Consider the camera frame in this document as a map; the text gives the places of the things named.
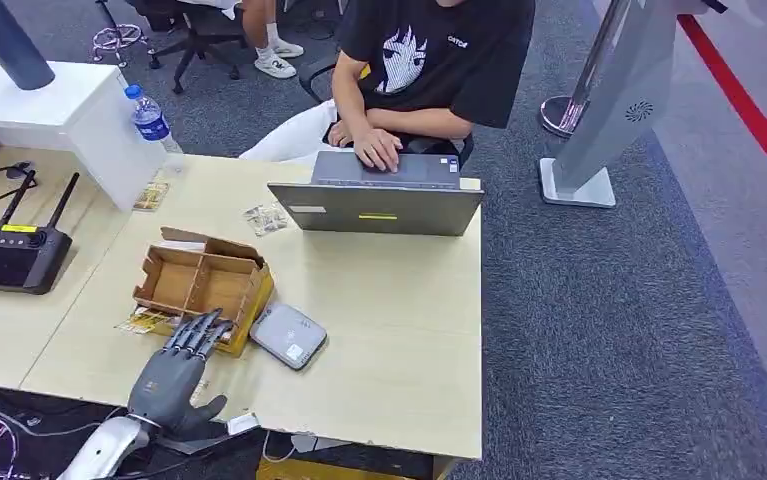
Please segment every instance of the red stripe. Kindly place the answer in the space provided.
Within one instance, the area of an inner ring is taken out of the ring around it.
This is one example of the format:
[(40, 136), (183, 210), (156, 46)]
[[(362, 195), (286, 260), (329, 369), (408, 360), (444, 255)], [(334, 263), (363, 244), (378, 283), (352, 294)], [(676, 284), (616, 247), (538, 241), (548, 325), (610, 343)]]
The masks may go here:
[(678, 22), (683, 27), (683, 31), (695, 45), (695, 49), (701, 55), (704, 63), (707, 64), (707, 68), (710, 69), (710, 73), (719, 83), (719, 86), (725, 92), (728, 100), (730, 100), (733, 108), (742, 118), (745, 126), (763, 148), (763, 151), (767, 155), (767, 118), (754, 103), (754, 100), (745, 90), (745, 87), (739, 83), (739, 80), (734, 75), (733, 71), (725, 63), (724, 58), (716, 50), (713, 42), (710, 41), (710, 37), (704, 33), (701, 25), (692, 15), (678, 15)]

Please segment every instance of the graphic print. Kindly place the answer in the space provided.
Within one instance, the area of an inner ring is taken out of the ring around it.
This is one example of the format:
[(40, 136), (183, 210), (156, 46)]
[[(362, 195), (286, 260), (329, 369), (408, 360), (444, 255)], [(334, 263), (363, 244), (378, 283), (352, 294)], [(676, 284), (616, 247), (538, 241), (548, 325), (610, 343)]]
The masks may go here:
[(386, 79), (377, 86), (377, 93), (391, 95), (407, 88), (421, 75), (427, 56), (427, 40), (420, 47), (409, 27), (406, 35), (401, 31), (383, 43), (383, 65)]

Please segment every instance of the cardboard box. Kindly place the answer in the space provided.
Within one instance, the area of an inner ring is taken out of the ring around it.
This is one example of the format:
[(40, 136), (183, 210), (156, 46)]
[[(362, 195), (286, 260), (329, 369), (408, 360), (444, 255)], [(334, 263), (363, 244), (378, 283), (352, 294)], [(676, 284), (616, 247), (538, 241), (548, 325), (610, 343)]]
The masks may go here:
[[(218, 350), (238, 357), (247, 343), (254, 320), (274, 290), (265, 259), (250, 245), (163, 227), (171, 242), (204, 244), (203, 252), (151, 246), (142, 270), (144, 284), (133, 291), (143, 307), (172, 315), (199, 315), (223, 308), (221, 319), (235, 324), (230, 340)], [(153, 333), (169, 336), (174, 325), (160, 324)]]
[(382, 473), (363, 472), (321, 463), (286, 460), (270, 463), (264, 458), (256, 470), (256, 480), (410, 480)]

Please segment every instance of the robotic hand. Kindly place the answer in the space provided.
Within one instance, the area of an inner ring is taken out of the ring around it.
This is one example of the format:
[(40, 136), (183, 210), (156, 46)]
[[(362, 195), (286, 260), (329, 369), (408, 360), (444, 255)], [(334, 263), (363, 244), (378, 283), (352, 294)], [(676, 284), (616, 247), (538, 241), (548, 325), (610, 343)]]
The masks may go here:
[(184, 434), (218, 415), (227, 403), (219, 395), (207, 405), (189, 403), (215, 344), (232, 328), (217, 322), (221, 309), (181, 319), (174, 335), (142, 370), (127, 402), (129, 414), (109, 419), (89, 437), (59, 480), (88, 480), (113, 475), (124, 458), (168, 432)]

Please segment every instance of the sneaker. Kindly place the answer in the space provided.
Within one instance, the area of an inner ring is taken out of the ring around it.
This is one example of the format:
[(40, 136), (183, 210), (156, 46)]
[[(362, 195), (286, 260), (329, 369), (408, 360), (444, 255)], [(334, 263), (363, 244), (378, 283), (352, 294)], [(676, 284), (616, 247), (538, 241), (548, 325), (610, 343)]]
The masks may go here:
[(293, 67), (291, 63), (283, 60), (277, 55), (271, 55), (265, 58), (257, 58), (254, 60), (253, 66), (256, 67), (260, 72), (280, 79), (292, 78), (298, 73), (298, 71), (295, 70), (295, 67)]
[(272, 49), (280, 58), (297, 58), (304, 54), (304, 49), (300, 45), (289, 43), (285, 40), (278, 40)]

